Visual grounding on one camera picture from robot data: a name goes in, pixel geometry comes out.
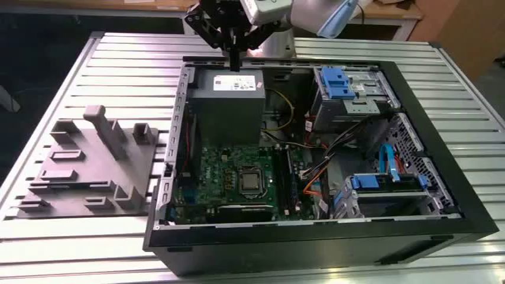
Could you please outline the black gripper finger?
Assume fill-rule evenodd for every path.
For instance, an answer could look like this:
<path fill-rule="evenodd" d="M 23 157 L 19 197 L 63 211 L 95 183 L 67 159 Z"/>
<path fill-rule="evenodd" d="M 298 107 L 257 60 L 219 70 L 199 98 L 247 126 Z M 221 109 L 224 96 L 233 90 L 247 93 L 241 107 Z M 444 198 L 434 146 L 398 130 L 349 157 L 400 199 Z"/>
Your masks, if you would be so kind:
<path fill-rule="evenodd" d="M 244 27 L 236 29 L 235 35 L 235 71 L 239 72 L 243 66 L 243 53 L 256 50 L 267 38 L 276 31 L 276 22 L 260 25 L 256 29 L 247 31 Z"/>
<path fill-rule="evenodd" d="M 233 29 L 223 22 L 219 16 L 205 17 L 207 12 L 201 5 L 195 5 L 184 17 L 197 35 L 213 49 L 221 49 L 229 59 L 229 70 L 236 71 L 236 50 L 233 44 Z"/>

